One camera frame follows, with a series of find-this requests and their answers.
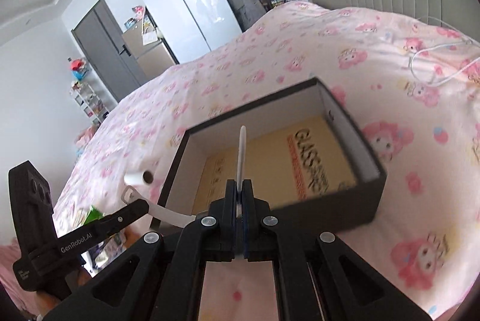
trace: pink fabric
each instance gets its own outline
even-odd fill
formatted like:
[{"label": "pink fabric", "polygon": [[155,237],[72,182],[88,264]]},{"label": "pink fabric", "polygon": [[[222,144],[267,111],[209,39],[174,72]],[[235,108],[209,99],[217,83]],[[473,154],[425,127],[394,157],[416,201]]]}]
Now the pink fabric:
[{"label": "pink fabric", "polygon": [[[139,192],[156,201],[184,130],[319,76],[388,172],[375,220],[340,236],[437,318],[459,303],[480,271],[480,79],[471,68],[432,89],[415,80],[408,64],[414,52],[452,42],[458,44],[416,58],[425,81],[450,75],[480,50],[456,32],[398,14],[305,2],[275,8],[231,43],[171,67],[111,112],[58,200],[57,231],[75,228],[92,204],[105,213],[121,208],[126,171],[154,171],[152,187]],[[146,231],[149,223],[144,217],[135,225]],[[240,320],[247,313],[277,319],[265,279],[255,281],[262,301],[249,294],[242,278],[248,267],[207,268],[201,319]],[[268,263],[261,268],[259,276],[267,276]]]},{"label": "pink fabric", "polygon": [[0,245],[0,281],[16,307],[38,315],[40,312],[35,303],[35,294],[20,288],[12,269],[14,262],[20,257],[17,239],[12,239],[10,245]]}]

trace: metal pivot bolt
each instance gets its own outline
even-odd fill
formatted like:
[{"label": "metal pivot bolt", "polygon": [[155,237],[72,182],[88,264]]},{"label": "metal pivot bolt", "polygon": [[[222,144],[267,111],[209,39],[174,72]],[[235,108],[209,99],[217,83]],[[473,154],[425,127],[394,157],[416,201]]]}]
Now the metal pivot bolt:
[{"label": "metal pivot bolt", "polygon": [[212,227],[217,223],[215,217],[203,217],[201,223],[204,227]]},{"label": "metal pivot bolt", "polygon": [[155,232],[149,232],[143,237],[143,241],[145,241],[147,244],[153,244],[160,239],[160,236],[158,233]]},{"label": "metal pivot bolt", "polygon": [[263,219],[263,223],[268,227],[274,227],[278,223],[278,218],[269,215]]},{"label": "metal pivot bolt", "polygon": [[333,233],[330,233],[330,232],[323,232],[320,235],[320,240],[322,240],[323,242],[334,242],[335,241],[335,235]]}]

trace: box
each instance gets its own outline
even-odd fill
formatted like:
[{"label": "box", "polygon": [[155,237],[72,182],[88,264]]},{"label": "box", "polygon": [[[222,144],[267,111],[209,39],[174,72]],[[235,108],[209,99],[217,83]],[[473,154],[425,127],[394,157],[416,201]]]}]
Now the box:
[{"label": "box", "polygon": [[[272,215],[306,232],[338,232],[373,220],[386,173],[345,110],[317,78],[260,98],[184,134],[158,204],[191,215],[223,198],[235,179],[240,127],[245,178]],[[175,230],[153,219],[151,228]]]}]

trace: bed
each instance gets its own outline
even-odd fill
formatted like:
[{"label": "bed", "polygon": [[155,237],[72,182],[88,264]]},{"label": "bed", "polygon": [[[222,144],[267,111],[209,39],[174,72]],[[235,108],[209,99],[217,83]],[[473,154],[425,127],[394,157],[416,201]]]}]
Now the bed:
[{"label": "bed", "polygon": [[[149,169],[157,201],[184,131],[318,76],[357,122],[388,172],[375,220],[341,238],[432,318],[462,301],[480,271],[480,57],[464,35],[366,8],[291,2],[231,43],[169,68],[126,97],[93,137],[57,205],[58,235],[94,205],[123,206],[123,175]],[[138,220],[138,233],[150,218]],[[269,263],[207,268],[201,320],[275,320]]]}]

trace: door handle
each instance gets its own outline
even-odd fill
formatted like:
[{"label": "door handle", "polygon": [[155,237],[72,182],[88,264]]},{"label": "door handle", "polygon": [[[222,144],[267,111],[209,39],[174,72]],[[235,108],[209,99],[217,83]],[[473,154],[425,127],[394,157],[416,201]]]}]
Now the door handle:
[{"label": "door handle", "polygon": [[122,55],[123,53],[126,53],[128,56],[131,56],[130,51],[127,49],[125,45],[123,45],[123,50],[119,54]]}]

